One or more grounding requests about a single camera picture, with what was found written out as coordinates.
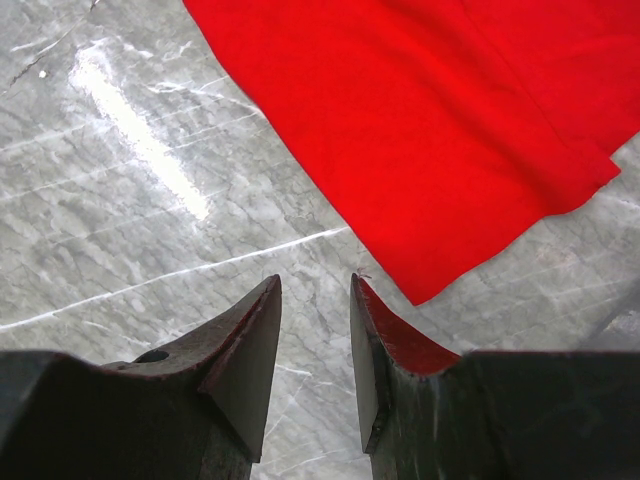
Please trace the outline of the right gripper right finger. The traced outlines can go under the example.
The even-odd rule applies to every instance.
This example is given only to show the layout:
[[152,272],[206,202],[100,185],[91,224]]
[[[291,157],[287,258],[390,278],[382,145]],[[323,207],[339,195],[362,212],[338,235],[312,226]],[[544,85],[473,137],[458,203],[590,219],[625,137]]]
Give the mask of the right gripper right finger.
[[376,479],[635,479],[639,356],[457,355],[351,279],[361,444]]

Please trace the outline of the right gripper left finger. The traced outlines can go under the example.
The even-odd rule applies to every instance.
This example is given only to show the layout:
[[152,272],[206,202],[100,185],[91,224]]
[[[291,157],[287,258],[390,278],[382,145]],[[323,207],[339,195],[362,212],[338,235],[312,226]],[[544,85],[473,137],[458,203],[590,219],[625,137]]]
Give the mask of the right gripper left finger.
[[281,323],[270,276],[131,362],[1,355],[5,479],[246,479],[259,462]]

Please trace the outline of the red t shirt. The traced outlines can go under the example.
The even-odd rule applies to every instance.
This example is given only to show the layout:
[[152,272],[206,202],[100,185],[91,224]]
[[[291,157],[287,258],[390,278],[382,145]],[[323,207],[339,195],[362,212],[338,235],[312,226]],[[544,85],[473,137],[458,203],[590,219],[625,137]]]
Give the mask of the red t shirt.
[[414,304],[571,212],[639,130],[635,1],[189,1]]

